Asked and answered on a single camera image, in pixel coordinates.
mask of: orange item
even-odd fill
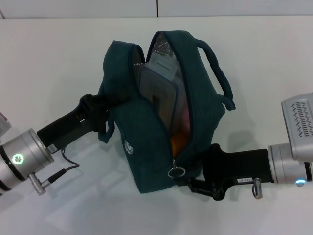
[[[175,158],[188,143],[188,137],[182,131],[179,131],[172,136],[171,141],[172,141],[173,156]]]

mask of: pink item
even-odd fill
[[[181,130],[189,136],[190,133],[190,118],[189,118],[189,109],[186,107],[184,112],[182,113],[182,122],[181,122]]]

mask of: white tabletop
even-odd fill
[[[0,110],[14,127],[1,140],[38,131],[96,94],[112,40],[137,43],[146,54],[156,31],[187,30],[212,47],[234,93],[237,109],[225,113],[213,142],[229,152],[287,142],[280,102],[313,91],[312,29],[313,17],[303,16],[1,20]],[[67,155],[81,167],[43,196],[27,181],[0,198],[0,234],[312,234],[310,185],[263,184],[262,200],[251,185],[232,187],[220,202],[187,187],[139,194],[118,130],[108,144],[89,133]],[[53,157],[41,180],[69,166]]]

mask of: zipper pull ring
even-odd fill
[[[173,159],[173,168],[169,170],[167,173],[168,177],[174,179],[174,178],[179,178],[182,177],[186,174],[186,170],[182,167],[177,167],[175,159]]]

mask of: cable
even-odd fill
[[[75,168],[78,168],[80,165],[78,163],[75,163],[73,161],[71,161],[70,159],[68,159],[66,156],[65,156],[65,148],[62,148],[61,149],[61,153],[62,153],[62,156],[65,160],[67,160],[69,163],[72,163],[74,166],[71,166],[69,168],[66,168],[65,170],[66,171],[69,171],[69,170],[72,170],[72,169],[75,169]]]

